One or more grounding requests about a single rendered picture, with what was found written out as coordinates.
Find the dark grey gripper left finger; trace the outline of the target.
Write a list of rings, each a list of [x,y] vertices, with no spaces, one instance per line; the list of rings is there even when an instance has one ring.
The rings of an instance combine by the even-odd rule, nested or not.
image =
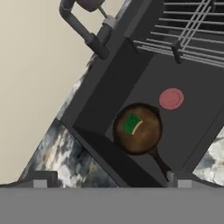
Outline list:
[[[59,186],[58,173],[56,171],[34,171],[30,172],[26,178],[9,184],[0,184],[0,188],[29,187],[29,188],[52,188]]]

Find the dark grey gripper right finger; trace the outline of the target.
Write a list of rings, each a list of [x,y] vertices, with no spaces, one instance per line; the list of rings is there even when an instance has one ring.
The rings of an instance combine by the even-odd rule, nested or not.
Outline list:
[[[183,172],[167,172],[167,187],[174,188],[222,188],[222,185],[202,180],[194,174],[186,174]]]

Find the brown frying pan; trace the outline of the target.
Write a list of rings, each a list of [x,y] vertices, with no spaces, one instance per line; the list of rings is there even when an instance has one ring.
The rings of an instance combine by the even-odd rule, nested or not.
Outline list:
[[[136,114],[143,122],[135,134],[127,134],[122,125],[129,114]],[[163,134],[163,124],[159,110],[147,103],[137,102],[123,108],[113,122],[114,143],[131,156],[150,155],[156,161],[164,178],[171,170],[158,153],[158,143]]]

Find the green and yellow sponge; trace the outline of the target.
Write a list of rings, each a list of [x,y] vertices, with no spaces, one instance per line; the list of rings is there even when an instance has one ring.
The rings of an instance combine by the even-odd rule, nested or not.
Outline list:
[[[134,135],[137,127],[143,122],[136,114],[129,114],[122,125],[122,129],[130,135]]]

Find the pink round sink drain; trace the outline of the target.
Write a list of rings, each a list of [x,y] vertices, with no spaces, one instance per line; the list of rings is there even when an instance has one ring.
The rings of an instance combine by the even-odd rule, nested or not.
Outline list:
[[[164,109],[174,110],[179,108],[184,102],[183,92],[175,87],[167,88],[159,96],[159,104]]]

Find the dark grey sink basin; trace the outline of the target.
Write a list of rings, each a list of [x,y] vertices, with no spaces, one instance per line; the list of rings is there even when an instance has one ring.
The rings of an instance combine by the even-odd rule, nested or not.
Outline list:
[[[224,127],[224,0],[130,0],[61,118],[119,186],[189,179]]]

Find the dark grey sink tap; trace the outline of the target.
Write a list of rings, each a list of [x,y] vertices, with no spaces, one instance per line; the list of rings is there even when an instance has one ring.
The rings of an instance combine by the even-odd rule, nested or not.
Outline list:
[[[102,8],[104,2],[105,0],[60,0],[59,4],[59,14],[62,18],[84,39],[85,44],[102,60],[105,60],[109,56],[109,49],[105,45],[117,25],[117,20],[108,15]],[[97,35],[88,31],[72,13],[75,3],[88,12],[98,10],[104,16],[102,27]]]

